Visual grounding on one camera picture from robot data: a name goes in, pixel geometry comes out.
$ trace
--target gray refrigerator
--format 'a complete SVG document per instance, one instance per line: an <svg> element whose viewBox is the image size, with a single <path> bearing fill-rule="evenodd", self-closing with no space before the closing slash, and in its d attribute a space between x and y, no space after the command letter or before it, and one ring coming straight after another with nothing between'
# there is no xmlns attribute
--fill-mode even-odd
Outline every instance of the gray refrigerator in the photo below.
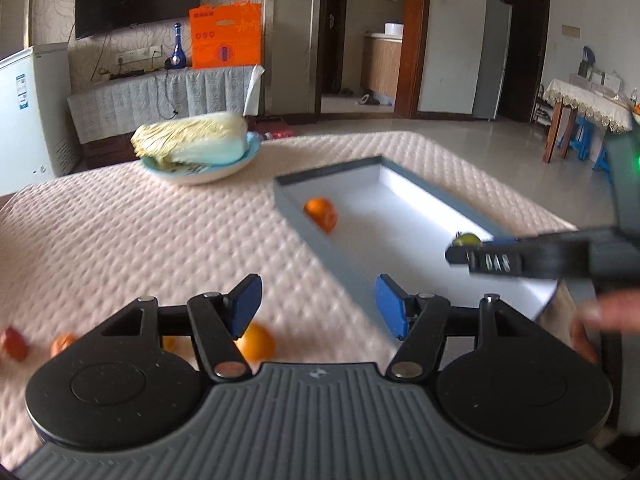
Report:
<svg viewBox="0 0 640 480"><path fill-rule="evenodd" d="M482 57L472 113L476 119L494 120L498 114L510 35L511 6L498 0L487 0Z"/></svg>

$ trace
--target orange bag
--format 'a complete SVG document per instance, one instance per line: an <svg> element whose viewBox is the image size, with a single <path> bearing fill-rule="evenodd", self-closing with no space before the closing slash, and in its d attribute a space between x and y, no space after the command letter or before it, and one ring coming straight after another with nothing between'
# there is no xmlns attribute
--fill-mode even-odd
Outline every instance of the orange bag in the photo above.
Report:
<svg viewBox="0 0 640 480"><path fill-rule="evenodd" d="M189 11L194 68L262 63L261 4L200 6Z"/></svg>

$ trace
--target stool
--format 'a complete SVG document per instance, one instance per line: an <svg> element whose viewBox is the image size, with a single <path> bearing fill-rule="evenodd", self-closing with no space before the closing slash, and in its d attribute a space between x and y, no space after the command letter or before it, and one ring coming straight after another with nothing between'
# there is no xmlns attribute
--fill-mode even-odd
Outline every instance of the stool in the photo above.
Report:
<svg viewBox="0 0 640 480"><path fill-rule="evenodd" d="M575 127L571 135L571 142L569 142L569 147L578 152L579 160L587 160L589 158L591 152L592 135L593 124L591 124L584 117L576 117ZM564 136L562 136L562 138L558 140L558 143L556 144L558 148L562 145L563 139Z"/></svg>
<svg viewBox="0 0 640 480"><path fill-rule="evenodd" d="M600 168L607 172L607 180L611 184L611 172L609 171L609 163L607 162L607 149L604 147L604 144L600 149L598 160L596 160L596 163L593 165L593 168L591 168L591 171L596 171Z"/></svg>

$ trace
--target screw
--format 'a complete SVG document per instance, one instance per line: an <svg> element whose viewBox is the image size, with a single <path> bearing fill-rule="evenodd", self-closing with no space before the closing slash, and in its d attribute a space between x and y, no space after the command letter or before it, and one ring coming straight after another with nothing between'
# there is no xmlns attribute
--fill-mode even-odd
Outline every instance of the screw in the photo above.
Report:
<svg viewBox="0 0 640 480"><path fill-rule="evenodd" d="M213 371L223 379L236 379L247 373L247 366L239 361L224 361L218 363Z"/></svg>
<svg viewBox="0 0 640 480"><path fill-rule="evenodd" d="M391 367L391 373L399 379L415 379L422 375L422 367L411 361L400 361Z"/></svg>

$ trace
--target finger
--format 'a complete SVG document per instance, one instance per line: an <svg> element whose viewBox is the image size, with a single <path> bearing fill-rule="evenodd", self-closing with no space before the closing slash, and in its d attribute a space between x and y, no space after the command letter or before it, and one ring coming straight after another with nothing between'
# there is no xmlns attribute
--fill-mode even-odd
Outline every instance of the finger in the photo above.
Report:
<svg viewBox="0 0 640 480"><path fill-rule="evenodd" d="M598 353L595 351L595 348L591 346L591 343L589 343L584 325L579 320L576 320L571 327L571 343L574 350L587 359L587 361L592 364L598 363Z"/></svg>
<svg viewBox="0 0 640 480"><path fill-rule="evenodd" d="M586 325L603 331L640 333L640 290L620 290L578 308Z"/></svg>

